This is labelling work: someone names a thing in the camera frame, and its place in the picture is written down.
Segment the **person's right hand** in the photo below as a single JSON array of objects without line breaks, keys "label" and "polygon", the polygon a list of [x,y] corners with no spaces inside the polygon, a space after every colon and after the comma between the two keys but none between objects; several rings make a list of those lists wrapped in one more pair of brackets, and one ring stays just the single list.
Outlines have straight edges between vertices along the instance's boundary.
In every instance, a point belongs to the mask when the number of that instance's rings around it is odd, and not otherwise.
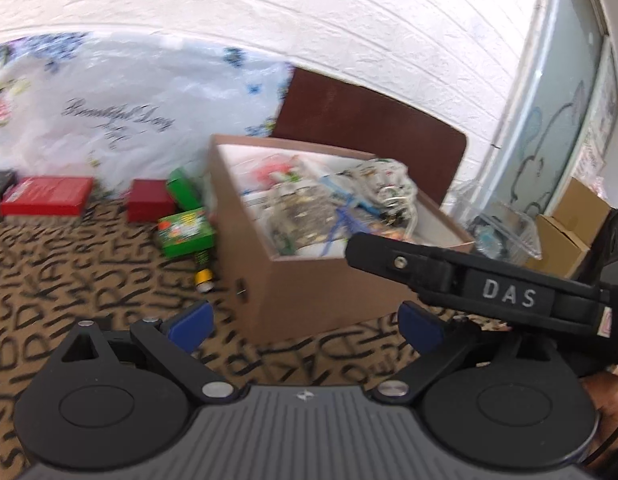
[{"label": "person's right hand", "polygon": [[618,479],[618,366],[582,378],[582,386],[600,415],[588,454],[594,454],[604,442],[610,441],[595,460],[587,460],[588,468],[602,479]]}]

